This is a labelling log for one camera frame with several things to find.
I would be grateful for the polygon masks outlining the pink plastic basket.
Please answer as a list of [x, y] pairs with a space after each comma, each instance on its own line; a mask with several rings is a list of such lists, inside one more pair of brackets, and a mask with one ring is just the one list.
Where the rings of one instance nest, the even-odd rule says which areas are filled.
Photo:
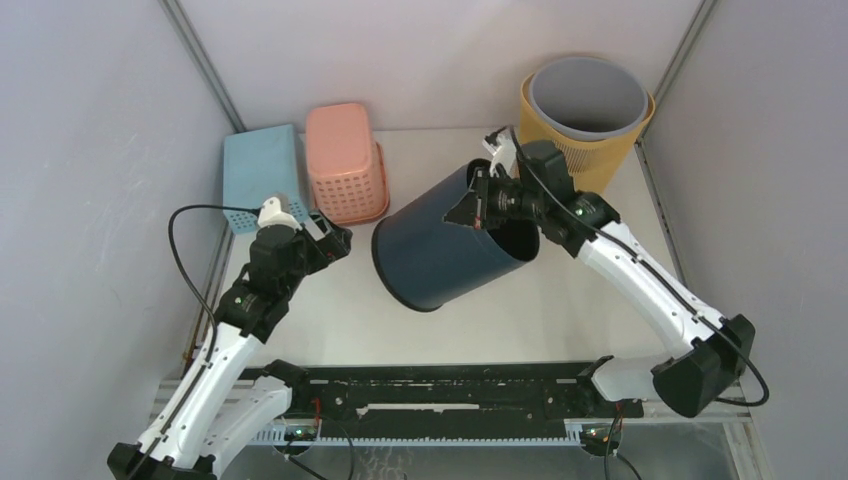
[[390, 195], [383, 150], [363, 105], [346, 103], [310, 111], [305, 147], [316, 207], [332, 222], [370, 223], [386, 212]]

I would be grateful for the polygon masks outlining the dark blue cylindrical bin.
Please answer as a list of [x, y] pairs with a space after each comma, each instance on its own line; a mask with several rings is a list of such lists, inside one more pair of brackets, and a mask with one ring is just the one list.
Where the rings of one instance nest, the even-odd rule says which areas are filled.
[[403, 306], [432, 312], [533, 261], [537, 227], [509, 220], [495, 230], [447, 223], [443, 216], [490, 162], [475, 159], [445, 177], [374, 229], [371, 254], [386, 290]]

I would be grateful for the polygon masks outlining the blue plastic basket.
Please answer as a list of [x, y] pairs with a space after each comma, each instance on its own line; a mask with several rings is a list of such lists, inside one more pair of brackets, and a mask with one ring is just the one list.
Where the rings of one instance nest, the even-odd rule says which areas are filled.
[[289, 201], [300, 222], [313, 209], [302, 140], [291, 124], [229, 135], [223, 143], [223, 203], [231, 231], [245, 234], [257, 229], [256, 217], [242, 209], [261, 207], [274, 194]]

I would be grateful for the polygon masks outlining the grey bin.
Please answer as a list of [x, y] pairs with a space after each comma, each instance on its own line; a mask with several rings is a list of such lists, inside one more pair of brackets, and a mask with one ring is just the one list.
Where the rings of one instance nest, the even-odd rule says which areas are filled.
[[543, 66], [531, 76], [527, 98], [545, 124], [586, 142], [633, 131], [650, 105], [647, 90], [630, 71], [590, 56], [567, 56]]

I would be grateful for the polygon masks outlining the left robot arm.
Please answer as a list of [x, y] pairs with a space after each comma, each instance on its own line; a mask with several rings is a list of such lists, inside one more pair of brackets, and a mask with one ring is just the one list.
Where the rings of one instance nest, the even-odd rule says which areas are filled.
[[304, 370], [283, 361], [271, 363], [233, 407], [224, 403], [302, 281], [346, 257], [352, 237], [319, 211], [304, 223], [288, 213], [261, 215], [249, 260], [222, 295], [198, 359], [139, 439], [110, 452], [115, 478], [217, 479], [274, 418], [310, 409]]

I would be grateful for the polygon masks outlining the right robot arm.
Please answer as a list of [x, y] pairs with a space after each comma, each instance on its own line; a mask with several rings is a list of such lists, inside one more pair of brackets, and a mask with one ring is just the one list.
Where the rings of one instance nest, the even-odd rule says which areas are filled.
[[575, 187], [553, 142], [513, 148], [517, 177], [498, 163], [507, 150], [493, 148], [494, 163], [473, 168], [465, 195], [444, 221], [475, 230], [530, 222], [615, 286], [665, 347], [656, 357], [609, 355], [592, 364], [589, 382], [577, 391], [584, 412], [602, 416], [617, 401], [659, 399], [676, 414], [694, 418], [713, 402], [730, 404], [723, 394], [745, 371], [762, 377], [749, 358], [753, 323], [742, 314], [722, 314], [666, 271], [603, 197]]

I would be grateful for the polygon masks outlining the yellow perforated bin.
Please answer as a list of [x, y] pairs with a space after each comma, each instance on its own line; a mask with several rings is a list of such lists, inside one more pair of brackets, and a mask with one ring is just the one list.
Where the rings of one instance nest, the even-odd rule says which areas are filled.
[[579, 190], [603, 192], [622, 162], [632, 150], [637, 138], [655, 112], [655, 100], [648, 92], [650, 105], [640, 124], [629, 133], [596, 142], [578, 141], [564, 136], [543, 122], [529, 104], [527, 91], [531, 76], [522, 83], [518, 139], [522, 143], [549, 140], [562, 152], [569, 174]]

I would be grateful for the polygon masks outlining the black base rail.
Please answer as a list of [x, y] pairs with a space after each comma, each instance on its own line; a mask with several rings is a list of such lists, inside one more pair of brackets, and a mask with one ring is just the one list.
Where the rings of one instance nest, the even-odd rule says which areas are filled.
[[530, 424], [641, 418], [638, 400], [603, 399], [586, 362], [308, 367], [297, 375], [292, 417], [353, 429], [527, 432]]

